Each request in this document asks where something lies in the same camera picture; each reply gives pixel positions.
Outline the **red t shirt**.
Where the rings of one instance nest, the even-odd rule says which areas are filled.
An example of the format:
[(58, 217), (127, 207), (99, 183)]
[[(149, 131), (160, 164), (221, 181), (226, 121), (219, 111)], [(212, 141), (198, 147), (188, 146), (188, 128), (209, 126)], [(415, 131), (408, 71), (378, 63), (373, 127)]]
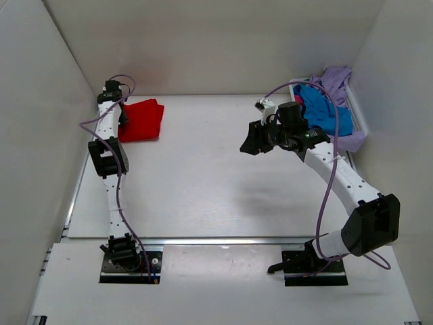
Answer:
[(148, 99), (131, 105), (124, 110), (128, 121), (119, 127), (118, 138), (122, 143), (157, 140), (164, 115), (164, 105), (156, 99)]

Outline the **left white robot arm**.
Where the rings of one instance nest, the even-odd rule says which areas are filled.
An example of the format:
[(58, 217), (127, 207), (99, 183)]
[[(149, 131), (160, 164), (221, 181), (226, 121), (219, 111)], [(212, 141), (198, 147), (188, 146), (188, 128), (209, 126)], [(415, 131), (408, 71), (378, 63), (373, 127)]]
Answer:
[[(102, 178), (105, 187), (104, 192), (108, 200), (110, 216), (108, 235), (113, 238), (123, 237), (129, 232), (127, 226), (124, 225), (117, 205), (121, 187), (118, 185), (118, 166), (112, 156), (112, 151), (117, 154), (123, 173), (129, 171), (128, 159), (118, 140), (118, 126), (126, 122), (123, 104), (116, 102), (121, 97), (121, 82), (114, 79), (106, 81), (102, 92), (97, 96), (99, 113), (99, 120), (95, 127), (97, 137), (88, 143), (96, 173)], [(100, 142), (101, 139), (110, 145), (112, 151)]]

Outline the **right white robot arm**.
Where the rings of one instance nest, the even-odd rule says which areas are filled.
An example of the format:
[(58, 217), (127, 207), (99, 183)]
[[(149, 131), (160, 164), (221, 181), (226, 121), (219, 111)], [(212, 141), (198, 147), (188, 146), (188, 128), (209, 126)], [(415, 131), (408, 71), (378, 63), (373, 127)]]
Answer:
[(336, 152), (323, 130), (309, 126), (299, 103), (276, 106), (263, 98), (255, 106), (262, 117), (248, 125), (241, 152), (256, 156), (279, 147), (296, 153), (327, 182), (326, 192), (333, 192), (348, 214), (342, 229), (318, 235), (312, 241), (312, 249), (303, 254), (306, 268), (319, 271), (328, 259), (349, 254), (360, 257), (398, 238), (398, 198), (394, 194), (383, 195), (362, 179)]

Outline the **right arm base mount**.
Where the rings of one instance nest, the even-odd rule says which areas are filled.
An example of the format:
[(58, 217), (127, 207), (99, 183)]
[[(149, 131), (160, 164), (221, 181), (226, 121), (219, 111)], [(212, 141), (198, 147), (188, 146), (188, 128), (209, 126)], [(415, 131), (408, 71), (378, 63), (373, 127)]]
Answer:
[(348, 286), (343, 261), (318, 258), (312, 240), (296, 250), (283, 249), (281, 262), (267, 270), (269, 275), (277, 272), (283, 272), (286, 287)]

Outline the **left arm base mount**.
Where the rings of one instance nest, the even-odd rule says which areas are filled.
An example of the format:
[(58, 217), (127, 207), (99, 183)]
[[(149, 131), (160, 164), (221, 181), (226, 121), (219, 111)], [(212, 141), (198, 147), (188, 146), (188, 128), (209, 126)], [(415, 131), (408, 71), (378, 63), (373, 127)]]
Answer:
[(99, 247), (104, 253), (99, 283), (102, 284), (159, 284), (163, 250), (141, 250), (130, 234), (110, 236), (107, 244)]

